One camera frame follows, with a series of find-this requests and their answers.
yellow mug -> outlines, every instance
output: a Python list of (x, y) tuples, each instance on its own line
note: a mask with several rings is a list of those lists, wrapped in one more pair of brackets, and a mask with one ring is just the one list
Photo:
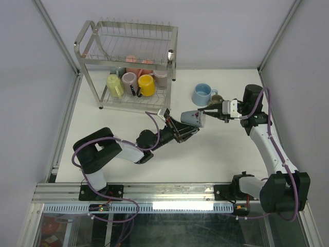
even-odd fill
[(142, 75), (138, 78), (137, 96), (151, 96), (155, 93), (154, 79), (151, 75)]
[(109, 90), (109, 94), (115, 98), (122, 98), (124, 93), (124, 87), (117, 75), (109, 75), (106, 79), (106, 86)]

blue mug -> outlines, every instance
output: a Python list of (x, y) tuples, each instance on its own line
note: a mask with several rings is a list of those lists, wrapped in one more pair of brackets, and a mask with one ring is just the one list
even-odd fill
[(195, 86), (193, 95), (192, 95), (192, 101), (194, 104), (198, 105), (199, 107), (204, 107), (208, 104), (211, 93), (218, 94), (218, 91), (216, 89), (211, 89), (211, 87), (208, 84), (200, 83), (197, 86)]

gray wall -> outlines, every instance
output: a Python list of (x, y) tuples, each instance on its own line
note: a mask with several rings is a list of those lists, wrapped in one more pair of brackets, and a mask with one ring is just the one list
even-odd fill
[(305, 0), (263, 78), (284, 149), (311, 178), (308, 199), (329, 246), (329, 1)]
[(100, 17), (178, 26), (178, 68), (254, 67), (293, 0), (42, 0), (64, 43)]
[(16, 247), (74, 75), (31, 0), (2, 0), (0, 23), (0, 245)]

rack shelf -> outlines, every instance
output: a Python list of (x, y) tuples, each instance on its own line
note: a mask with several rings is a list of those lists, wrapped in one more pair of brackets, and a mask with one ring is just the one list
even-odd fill
[[(88, 30), (90, 34), (86, 41), (84, 37)], [(98, 107), (103, 108), (106, 105), (142, 110), (170, 108), (171, 81), (176, 79), (177, 33), (177, 27), (163, 24), (100, 19), (95, 25), (93, 21), (86, 21), (74, 43), (74, 50)], [(80, 53), (83, 40), (86, 45), (83, 53)], [(128, 56), (133, 56), (133, 59), (127, 60)], [(102, 96), (99, 97), (86, 64), (96, 65), (96, 68), (115, 66), (166, 70), (167, 89), (156, 89), (151, 97), (137, 98), (124, 94), (122, 99), (118, 99), (111, 97), (105, 87)]]

robotic arm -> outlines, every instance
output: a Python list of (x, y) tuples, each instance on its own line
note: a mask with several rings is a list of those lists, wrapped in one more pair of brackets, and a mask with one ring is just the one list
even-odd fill
[[(269, 134), (273, 131), (271, 131), (271, 122), (268, 121), (269, 116), (262, 112), (262, 94), (262, 87), (248, 85), (245, 88), (243, 101), (224, 100), (221, 103), (199, 109), (204, 111), (206, 115), (226, 123), (231, 119), (240, 120), (241, 126), (256, 144), (268, 171), (269, 178), (267, 181), (258, 180), (246, 172), (235, 175), (229, 186), (230, 189), (227, 191), (227, 197), (241, 198), (241, 195), (249, 194), (260, 200), (263, 210), (267, 213), (293, 211), (295, 207), (293, 182), (282, 165), (282, 159), (284, 159), (284, 165), (292, 172), (296, 184), (298, 210), (303, 210), (310, 178), (306, 172), (297, 170), (282, 147), (275, 144), (279, 143), (277, 137), (274, 134)], [(168, 109), (161, 109), (158, 116), (165, 122), (166, 126), (158, 133), (153, 133), (150, 130), (142, 131), (135, 144), (120, 140), (113, 135), (109, 128), (103, 128), (74, 144), (73, 149), (76, 151), (92, 140), (99, 140), (87, 145), (77, 153), (81, 167), (94, 189), (101, 193), (107, 192), (106, 180), (101, 168), (114, 157), (143, 164), (154, 156), (152, 152), (159, 147), (172, 140), (176, 140), (178, 143), (185, 142), (199, 131), (195, 125), (176, 121), (170, 116)], [(102, 140), (104, 137), (113, 137), (113, 139)]]

